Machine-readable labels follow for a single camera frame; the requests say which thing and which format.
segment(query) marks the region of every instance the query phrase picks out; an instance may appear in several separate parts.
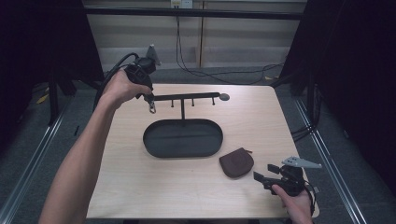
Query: wall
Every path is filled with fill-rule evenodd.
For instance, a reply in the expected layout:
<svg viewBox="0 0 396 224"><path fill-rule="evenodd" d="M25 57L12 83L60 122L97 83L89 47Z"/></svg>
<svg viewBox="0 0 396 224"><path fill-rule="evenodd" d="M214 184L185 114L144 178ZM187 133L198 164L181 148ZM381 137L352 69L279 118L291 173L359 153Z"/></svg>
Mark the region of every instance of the wall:
<svg viewBox="0 0 396 224"><path fill-rule="evenodd" d="M86 0L85 6L170 7L170 0ZM303 12L305 1L193 1L193 8ZM154 44L163 62L177 67L176 17L88 15L104 70L128 52L144 55ZM188 67L282 63L298 21L180 18L183 60Z"/></svg>

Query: jewelry stand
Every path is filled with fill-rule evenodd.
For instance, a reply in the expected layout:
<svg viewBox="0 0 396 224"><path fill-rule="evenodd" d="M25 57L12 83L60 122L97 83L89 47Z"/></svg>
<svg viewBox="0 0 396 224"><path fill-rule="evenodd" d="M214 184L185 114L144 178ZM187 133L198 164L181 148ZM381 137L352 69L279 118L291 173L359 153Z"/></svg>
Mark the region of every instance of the jewelry stand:
<svg viewBox="0 0 396 224"><path fill-rule="evenodd" d="M186 119L184 100L214 98L227 101L227 94L218 92L174 94L155 96L155 101L180 100L181 119L161 119L150 124L143 135L143 142L149 154L158 158L208 157L219 151L223 139L220 126L209 119Z"/></svg>

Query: hand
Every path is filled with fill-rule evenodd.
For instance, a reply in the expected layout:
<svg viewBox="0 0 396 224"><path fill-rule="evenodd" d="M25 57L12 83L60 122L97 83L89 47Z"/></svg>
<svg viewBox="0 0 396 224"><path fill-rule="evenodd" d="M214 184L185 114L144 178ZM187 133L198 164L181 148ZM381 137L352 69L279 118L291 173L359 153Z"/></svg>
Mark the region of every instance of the hand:
<svg viewBox="0 0 396 224"><path fill-rule="evenodd" d="M150 94L147 86L131 82L123 69L120 69L107 83L102 99L110 99L119 108L124 102L133 99L138 93Z"/></svg>
<svg viewBox="0 0 396 224"><path fill-rule="evenodd" d="M282 200L293 224L312 224L311 201L306 190L296 197L290 197L280 186L273 185L272 189Z"/></svg>

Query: black curtain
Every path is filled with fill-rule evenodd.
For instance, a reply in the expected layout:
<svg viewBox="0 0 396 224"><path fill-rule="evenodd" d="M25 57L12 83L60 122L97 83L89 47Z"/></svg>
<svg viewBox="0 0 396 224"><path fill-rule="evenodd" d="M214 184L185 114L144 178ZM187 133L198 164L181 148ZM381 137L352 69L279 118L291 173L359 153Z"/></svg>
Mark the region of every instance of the black curtain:
<svg viewBox="0 0 396 224"><path fill-rule="evenodd" d="M396 2L311 0L305 12L281 76L308 61L292 90L301 92L313 74L327 106L396 195Z"/></svg>
<svg viewBox="0 0 396 224"><path fill-rule="evenodd" d="M83 5L80 0L1 1L0 144L12 135L33 86L49 81L51 70L66 79L103 79L87 16L50 7Z"/></svg>

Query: wooden table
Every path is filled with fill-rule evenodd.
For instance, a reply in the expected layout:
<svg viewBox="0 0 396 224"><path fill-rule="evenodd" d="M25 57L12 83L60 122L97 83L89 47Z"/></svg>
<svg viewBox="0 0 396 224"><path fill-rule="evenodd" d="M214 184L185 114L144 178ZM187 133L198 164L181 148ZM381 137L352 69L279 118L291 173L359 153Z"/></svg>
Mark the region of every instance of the wooden table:
<svg viewBox="0 0 396 224"><path fill-rule="evenodd" d="M155 84L154 94L227 93L229 101L185 101L186 119L211 119L224 139L216 154L200 159L159 159L145 149L143 133L159 119L180 119L180 102L156 102L150 114L143 99L117 112L88 218L271 218L287 217L281 201L253 179L253 171L280 178L267 164L281 166L298 156L274 89L259 86ZM252 151L254 166L231 179L219 157L240 147Z"/></svg>

